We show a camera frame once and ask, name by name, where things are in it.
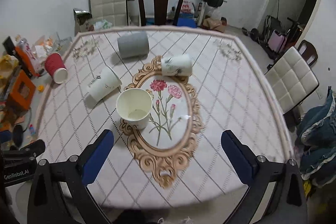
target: pink suitcase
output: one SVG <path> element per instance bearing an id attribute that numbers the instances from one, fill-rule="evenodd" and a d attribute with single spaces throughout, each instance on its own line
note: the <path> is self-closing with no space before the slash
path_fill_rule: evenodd
<path id="1" fill-rule="evenodd" d="M 275 51 L 276 53 L 279 53 L 282 51 L 286 44 L 287 37 L 284 34 L 280 34 L 277 31 L 273 31 L 270 39 L 268 40 L 268 47 Z"/>

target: pink carnation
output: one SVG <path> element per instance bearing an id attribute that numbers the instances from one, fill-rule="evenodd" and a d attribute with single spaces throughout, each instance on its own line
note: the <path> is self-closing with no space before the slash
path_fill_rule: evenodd
<path id="1" fill-rule="evenodd" d="M 153 80 L 153 82 L 150 84 L 150 87 L 154 91 L 161 91 L 167 87 L 167 83 L 164 82 L 164 80 Z"/>
<path id="2" fill-rule="evenodd" d="M 181 98 L 181 96 L 182 96 L 182 92 L 181 92 L 181 90 L 180 90 L 179 87 L 176 86 L 176 85 L 170 85 L 170 86 L 168 87 L 168 93 L 169 93 L 171 96 L 173 96 L 173 97 L 175 97 L 175 98 L 177 98 L 177 99 Z"/>

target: paper cup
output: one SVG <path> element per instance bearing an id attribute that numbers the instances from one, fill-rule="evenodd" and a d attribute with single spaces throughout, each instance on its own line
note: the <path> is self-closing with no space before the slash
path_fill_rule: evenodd
<path id="1" fill-rule="evenodd" d="M 118 75 L 112 70 L 111 67 L 106 66 L 103 68 L 100 74 L 89 83 L 87 91 L 93 99 L 99 102 L 102 98 L 104 98 L 112 90 L 115 90 L 121 84 L 122 83 Z"/>
<path id="2" fill-rule="evenodd" d="M 146 32 L 137 32 L 117 38 L 121 58 L 146 55 L 149 53 L 149 42 Z"/>
<path id="3" fill-rule="evenodd" d="M 143 89 L 128 89 L 117 99 L 117 112 L 130 125 L 144 129 L 149 121 L 152 97 Z"/>
<path id="4" fill-rule="evenodd" d="M 193 63 L 188 54 L 163 57 L 161 59 L 162 75 L 167 76 L 191 76 Z"/>
<path id="5" fill-rule="evenodd" d="M 61 55 L 57 52 L 47 57 L 44 62 L 44 68 L 56 84 L 62 84 L 68 78 L 68 71 L 65 68 Z"/>

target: white tufted chair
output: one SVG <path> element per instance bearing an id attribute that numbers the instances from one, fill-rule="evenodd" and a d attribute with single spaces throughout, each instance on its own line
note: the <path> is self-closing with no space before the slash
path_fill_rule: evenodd
<path id="1" fill-rule="evenodd" d="M 93 19 L 106 19 L 113 26 L 129 25 L 126 0 L 89 0 Z"/>
<path id="2" fill-rule="evenodd" d="M 289 48 L 265 74 L 283 113 L 300 104 L 319 82 L 296 48 Z"/>

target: ornate frame pattern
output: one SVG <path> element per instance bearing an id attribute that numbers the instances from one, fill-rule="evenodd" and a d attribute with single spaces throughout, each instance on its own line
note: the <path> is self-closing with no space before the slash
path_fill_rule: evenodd
<path id="1" fill-rule="evenodd" d="M 132 83 L 124 90 L 140 88 L 153 75 L 162 75 L 161 56 L 156 56 L 151 63 L 143 65 L 142 69 L 133 76 Z M 188 84 L 188 77 L 171 77 L 181 85 L 187 97 L 188 110 L 192 113 L 183 138 L 172 148 L 158 149 L 148 144 L 139 130 L 133 128 L 124 119 L 120 119 L 120 130 L 128 136 L 127 146 L 134 158 L 139 160 L 140 168 L 152 172 L 155 181 L 162 187 L 168 188 L 177 177 L 178 170 L 185 170 L 189 166 L 189 158 L 197 147 L 196 134 L 203 128 L 199 114 L 199 102 L 194 87 Z"/>

